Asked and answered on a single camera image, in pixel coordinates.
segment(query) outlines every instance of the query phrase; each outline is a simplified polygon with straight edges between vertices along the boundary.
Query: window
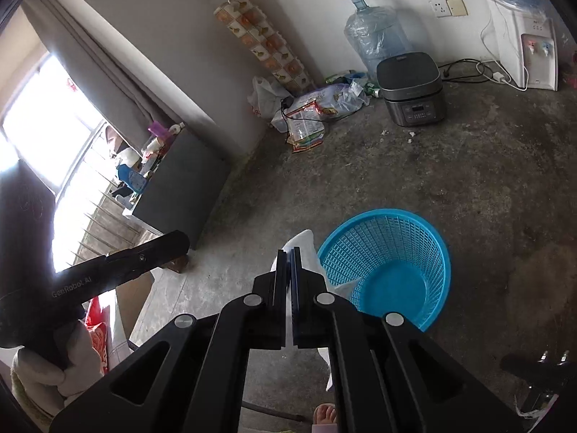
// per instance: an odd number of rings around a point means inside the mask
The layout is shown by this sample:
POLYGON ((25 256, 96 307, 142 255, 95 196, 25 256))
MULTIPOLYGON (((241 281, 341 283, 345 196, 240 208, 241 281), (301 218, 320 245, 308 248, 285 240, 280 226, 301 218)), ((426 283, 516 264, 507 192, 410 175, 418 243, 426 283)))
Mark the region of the window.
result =
POLYGON ((19 155, 58 194, 104 122, 60 62, 49 57, 24 86, 2 127, 19 155))
POLYGON ((53 255, 57 272, 77 259, 100 254, 88 246, 86 237, 96 233, 99 239, 98 233, 106 234, 98 226, 92 229, 91 223, 104 194, 118 183, 106 125, 53 56, 28 80, 1 124, 5 137, 0 135, 0 170, 21 157, 56 195, 53 255), (90 249, 90 256, 82 257, 86 252, 79 247, 90 249))

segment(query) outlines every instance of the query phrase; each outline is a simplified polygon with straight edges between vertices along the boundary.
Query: charger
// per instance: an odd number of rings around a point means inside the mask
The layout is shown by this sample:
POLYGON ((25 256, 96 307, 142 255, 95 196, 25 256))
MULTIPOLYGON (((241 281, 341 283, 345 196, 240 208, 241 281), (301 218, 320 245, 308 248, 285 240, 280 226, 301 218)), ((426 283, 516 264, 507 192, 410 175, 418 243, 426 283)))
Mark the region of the charger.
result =
POLYGON ((503 83, 503 78, 505 78, 505 75, 499 71, 496 71, 495 73, 493 73, 493 77, 494 79, 497 81, 497 83, 503 83))
POLYGON ((294 102, 294 98, 292 96, 287 96, 284 99, 281 100, 281 111, 284 112, 286 109, 288 109, 290 106, 292 106, 292 103, 294 102))

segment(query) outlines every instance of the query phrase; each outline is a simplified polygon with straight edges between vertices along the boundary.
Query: gray curtain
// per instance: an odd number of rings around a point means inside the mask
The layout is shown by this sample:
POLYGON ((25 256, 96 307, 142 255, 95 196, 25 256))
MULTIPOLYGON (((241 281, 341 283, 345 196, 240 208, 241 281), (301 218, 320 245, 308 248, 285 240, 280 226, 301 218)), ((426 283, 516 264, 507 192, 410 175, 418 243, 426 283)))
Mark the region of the gray curtain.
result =
POLYGON ((56 0, 24 0, 22 9, 48 51, 100 114, 140 153, 148 126, 181 119, 107 53, 56 0))

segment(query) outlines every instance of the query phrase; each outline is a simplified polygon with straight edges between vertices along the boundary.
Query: bare foot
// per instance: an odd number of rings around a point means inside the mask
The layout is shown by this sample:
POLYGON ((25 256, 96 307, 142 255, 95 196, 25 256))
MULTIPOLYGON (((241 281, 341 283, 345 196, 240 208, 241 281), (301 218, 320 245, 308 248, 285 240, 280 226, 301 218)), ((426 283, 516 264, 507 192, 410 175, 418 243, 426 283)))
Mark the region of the bare foot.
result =
POLYGON ((328 425, 336 423, 336 409, 330 403, 322 403, 314 411, 313 423, 315 425, 328 425))

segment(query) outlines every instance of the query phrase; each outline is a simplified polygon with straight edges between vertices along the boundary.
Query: concrete floor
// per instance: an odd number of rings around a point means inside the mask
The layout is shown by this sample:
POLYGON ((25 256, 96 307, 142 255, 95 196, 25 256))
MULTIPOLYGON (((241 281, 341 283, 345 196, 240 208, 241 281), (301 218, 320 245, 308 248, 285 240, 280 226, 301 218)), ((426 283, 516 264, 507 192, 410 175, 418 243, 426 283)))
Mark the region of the concrete floor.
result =
MULTIPOLYGON (((522 386, 500 371, 504 354, 577 354, 577 92, 493 83, 445 92, 448 118, 412 128, 411 144, 374 99, 306 153, 291 154, 283 135, 267 131, 214 210, 190 270, 157 270, 132 339, 249 292, 303 229, 318 248, 348 218, 387 207, 421 215, 443 236, 451 290, 428 334, 503 401, 512 405, 522 386)), ((244 399, 310 415, 331 400, 327 373, 315 350, 255 351, 244 399)), ((306 431, 244 410, 242 423, 306 431)))

